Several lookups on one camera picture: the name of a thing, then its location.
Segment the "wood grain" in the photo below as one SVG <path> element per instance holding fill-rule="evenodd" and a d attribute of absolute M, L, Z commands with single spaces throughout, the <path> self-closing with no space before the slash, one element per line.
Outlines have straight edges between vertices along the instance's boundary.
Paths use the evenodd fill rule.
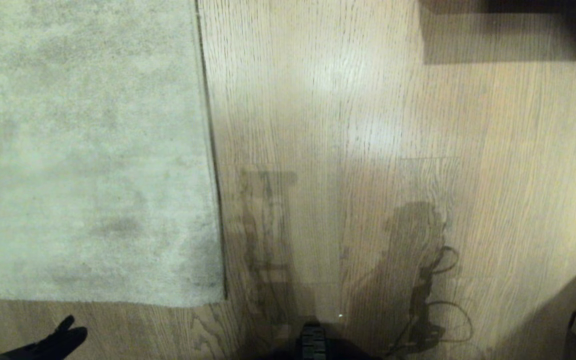
<path fill-rule="evenodd" d="M 313 318 L 378 356 L 560 358 L 576 16 L 491 9 L 200 0 L 228 300 L 0 301 L 0 351 L 73 313 L 73 359 L 251 359 Z M 444 341 L 420 351 L 425 311 Z"/>

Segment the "wooden floor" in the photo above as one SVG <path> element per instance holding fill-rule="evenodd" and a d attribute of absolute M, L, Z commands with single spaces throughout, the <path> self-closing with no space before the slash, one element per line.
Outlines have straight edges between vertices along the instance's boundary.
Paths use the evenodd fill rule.
<path fill-rule="evenodd" d="M 73 360 L 250 359 L 315 318 L 378 356 L 562 357 L 576 309 L 576 9 L 198 8 L 229 299 L 0 301 L 0 351 L 72 313 L 90 332 Z"/>

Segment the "gray rug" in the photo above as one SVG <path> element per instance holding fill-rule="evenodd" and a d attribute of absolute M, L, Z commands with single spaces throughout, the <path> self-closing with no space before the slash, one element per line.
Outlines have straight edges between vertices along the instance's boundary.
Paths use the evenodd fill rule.
<path fill-rule="evenodd" d="M 0 0 L 0 299 L 224 298 L 192 0 Z"/>

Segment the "black object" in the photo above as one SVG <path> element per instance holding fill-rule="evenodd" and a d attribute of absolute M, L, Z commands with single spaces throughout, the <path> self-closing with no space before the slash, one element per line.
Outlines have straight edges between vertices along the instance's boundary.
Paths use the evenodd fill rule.
<path fill-rule="evenodd" d="M 85 327 L 71 328 L 75 317 L 70 315 L 45 339 L 2 353 L 0 360 L 64 360 L 88 336 Z"/>
<path fill-rule="evenodd" d="M 329 339 L 318 323 L 303 326 L 295 341 L 294 354 L 286 351 L 274 353 L 259 360 L 381 360 L 371 357 L 355 344 L 343 339 Z"/>

